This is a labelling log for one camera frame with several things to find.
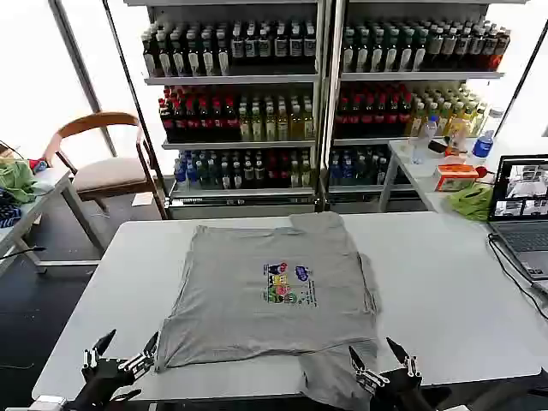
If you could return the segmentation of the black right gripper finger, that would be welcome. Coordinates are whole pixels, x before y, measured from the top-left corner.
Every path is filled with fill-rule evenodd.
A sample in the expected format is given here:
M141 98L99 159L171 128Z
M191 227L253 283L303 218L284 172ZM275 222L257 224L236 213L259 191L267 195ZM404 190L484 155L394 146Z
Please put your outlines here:
M355 372L355 380L362 389L375 392L378 388L384 388L389 383L389 379L367 368L352 346L348 347L348 351Z
M388 379L393 379L395 377L422 379L422 374L418 367L417 356L409 354L403 346L389 337L386 337L386 341L400 366L386 372L385 377Z

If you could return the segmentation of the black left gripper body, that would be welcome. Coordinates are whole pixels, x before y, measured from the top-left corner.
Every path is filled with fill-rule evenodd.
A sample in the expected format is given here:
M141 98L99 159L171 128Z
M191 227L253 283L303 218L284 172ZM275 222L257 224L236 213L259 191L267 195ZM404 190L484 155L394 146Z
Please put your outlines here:
M94 368L85 370L85 384L71 408L106 408L115 392L135 382L132 372L119 369L118 360L99 360Z

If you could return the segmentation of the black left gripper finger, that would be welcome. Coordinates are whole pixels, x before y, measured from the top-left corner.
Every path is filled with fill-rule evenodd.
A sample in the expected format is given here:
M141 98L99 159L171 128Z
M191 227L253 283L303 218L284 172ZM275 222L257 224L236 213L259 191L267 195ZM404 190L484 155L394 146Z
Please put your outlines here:
M83 361L83 370L94 369L98 365L106 362L106 359L103 357L104 352L110 346L114 336L116 334L116 329L108 332L106 335L100 337L97 342L90 348L84 350L84 361Z
M118 370L120 372L125 372L130 376L133 376L135 380L144 376L154 364L155 353L158 343L158 334L159 332L157 331L148 340L141 352L128 360L124 360L118 366Z

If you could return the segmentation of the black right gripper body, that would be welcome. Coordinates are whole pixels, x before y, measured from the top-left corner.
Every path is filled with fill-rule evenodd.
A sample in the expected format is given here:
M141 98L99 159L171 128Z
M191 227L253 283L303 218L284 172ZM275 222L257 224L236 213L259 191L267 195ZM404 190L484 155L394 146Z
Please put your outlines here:
M375 392L376 410L428 411L430 404L420 392L421 378L410 377L406 368L382 372L389 383Z

